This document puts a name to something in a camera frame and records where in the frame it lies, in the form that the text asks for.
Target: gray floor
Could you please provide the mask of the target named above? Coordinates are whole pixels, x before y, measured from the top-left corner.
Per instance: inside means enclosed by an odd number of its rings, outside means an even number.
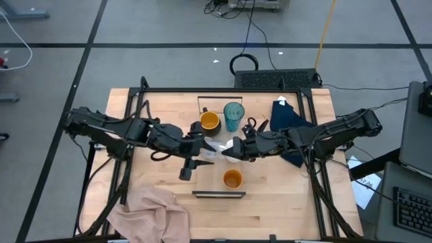
[[[51,18],[15,21],[29,43],[86,43],[101,0],[14,1],[22,9],[47,9]],[[221,20],[203,14],[204,0],[108,0],[97,32],[96,43],[241,43],[248,19]],[[429,0],[399,0],[418,43],[432,43]],[[271,43],[319,43],[331,0],[292,0],[281,13],[256,11],[254,21]],[[250,41],[263,43],[262,34],[251,28]],[[24,48],[2,47],[19,40],[0,22],[0,57],[9,66],[28,58]],[[408,38],[387,0],[338,1],[326,43],[407,44]],[[21,226],[59,117],[84,49],[33,48],[29,66],[0,72],[0,91],[16,91],[19,103],[0,103],[0,130],[11,138],[0,144],[0,235],[13,242]],[[85,105],[105,110],[109,90],[138,86],[145,75],[152,87],[233,87],[228,65],[239,48],[92,49],[78,87],[74,107]],[[267,50],[247,49],[260,61],[260,69],[271,69]],[[317,49],[272,48],[277,68],[311,68]],[[432,50],[423,49],[432,65]],[[239,59],[237,70],[252,64]],[[412,49],[324,49],[319,72],[324,83],[344,87],[391,88],[425,75]],[[337,114],[403,98],[406,90],[344,91],[331,88]],[[359,138],[357,145],[377,157],[400,144],[405,104],[382,108],[376,113],[384,126],[375,138]],[[78,140],[86,146],[85,139]],[[347,153],[368,160],[352,149]],[[64,238],[72,235],[82,186],[85,162],[67,136],[61,138],[47,185],[27,240]]]

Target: orange cup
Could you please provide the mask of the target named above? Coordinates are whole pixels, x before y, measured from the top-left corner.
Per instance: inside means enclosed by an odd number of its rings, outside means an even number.
[[[223,175],[223,183],[229,189],[237,189],[243,184],[243,175],[237,169],[229,169]]]

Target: paper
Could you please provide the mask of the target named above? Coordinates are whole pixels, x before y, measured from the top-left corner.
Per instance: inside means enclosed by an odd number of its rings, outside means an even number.
[[[351,156],[350,160],[348,161],[348,167],[351,169],[353,167],[356,167],[357,165],[361,165],[362,163],[356,159],[356,157]],[[378,175],[371,174],[366,175],[365,177],[358,179],[357,182],[360,182],[361,184],[370,186],[374,190],[378,188],[379,183],[381,182],[381,178]],[[362,208],[363,210],[366,209],[367,205],[369,204],[369,201],[372,199],[374,191],[371,189],[360,185],[357,182],[351,182],[352,190],[354,192],[354,197],[356,199],[356,204]]]
[[[279,101],[279,105],[285,105],[286,98],[283,96],[279,96],[279,98],[277,98],[277,101]]]

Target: black device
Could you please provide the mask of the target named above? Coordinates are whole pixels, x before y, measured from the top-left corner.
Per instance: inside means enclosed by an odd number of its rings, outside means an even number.
[[[432,198],[395,186],[393,198],[410,211],[394,204],[394,225],[432,238]]]
[[[197,166],[213,164],[192,158],[199,155],[201,148],[215,150],[205,142],[199,121],[192,123],[190,131],[183,136],[179,127],[172,124],[161,124],[160,119],[153,119],[148,101],[141,105],[141,108],[144,107],[146,107],[148,118],[133,117],[133,113],[126,118],[117,119],[99,112],[94,113],[86,107],[72,109],[67,113],[63,129],[72,138],[77,135],[89,136],[94,142],[104,145],[110,157],[118,160],[129,159],[132,156],[130,150],[132,147],[153,149],[155,151],[151,154],[153,161],[162,161],[170,156],[185,158],[185,164],[179,176],[181,180],[189,180],[192,170]],[[259,130],[262,131],[264,127],[265,125],[261,125]],[[313,156],[314,159],[308,159],[308,163],[313,163],[315,159],[331,158],[337,147],[351,142],[358,136],[376,136],[381,130],[382,126],[374,112],[361,109],[313,128],[287,128],[279,132],[249,132],[245,140],[234,137],[233,147],[223,151],[222,154],[244,161],[254,161],[257,157],[309,152],[311,156],[308,158]],[[120,138],[114,138],[107,133],[115,134]],[[130,171],[125,171],[125,175],[130,175]],[[127,190],[128,179],[128,176],[123,177],[107,206],[82,236],[93,236],[98,232],[117,200]],[[334,216],[347,237],[361,239],[361,236],[345,222],[326,196],[317,175],[311,174],[310,179],[313,191],[327,206],[329,213]]]
[[[418,112],[432,117],[432,82],[425,82],[425,91],[418,99]]]
[[[298,89],[320,88],[314,68],[290,70],[251,70],[236,72],[236,88]]]

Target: wooden tabletop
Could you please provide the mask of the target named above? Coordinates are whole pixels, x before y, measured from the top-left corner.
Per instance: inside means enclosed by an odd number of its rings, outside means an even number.
[[[246,124],[247,117],[254,117],[261,124],[265,119],[270,119],[272,102],[279,95],[284,96],[298,113],[296,95],[288,93],[148,92],[144,94],[144,99],[150,101],[153,117],[159,117],[161,123],[181,127],[186,133],[190,124],[199,120],[200,109],[207,107],[221,113],[226,103],[232,100],[238,102],[239,97],[242,97],[240,102],[246,110],[240,126]],[[198,99],[199,96],[232,98]],[[127,88],[112,89],[106,114],[122,118],[127,99]],[[319,124],[335,119],[329,90],[314,89],[313,101]],[[304,105],[310,121],[306,99]],[[198,167],[193,171],[190,181],[181,181],[178,176],[184,164],[183,159],[170,157],[165,161],[154,162],[150,160],[150,153],[150,149],[135,148],[129,189],[150,184],[172,191],[177,201],[189,212],[192,238],[258,240],[269,239],[270,234],[275,234],[278,240],[319,239],[311,182],[304,166],[299,169],[279,156],[257,159],[254,163],[242,161],[235,166],[241,169],[244,176],[244,198],[195,198],[191,194],[193,190],[207,190],[209,186],[203,186],[206,182],[211,181],[212,186],[219,181],[219,175],[211,173],[212,165]],[[345,161],[345,156],[338,151],[334,159]],[[97,151],[92,172],[106,160],[106,151]],[[91,225],[107,203],[113,166],[114,162],[100,170],[88,187],[81,216],[83,230]],[[347,169],[328,162],[327,170],[334,205],[354,231],[362,234]],[[327,235],[331,236],[328,211],[324,204],[323,213]]]

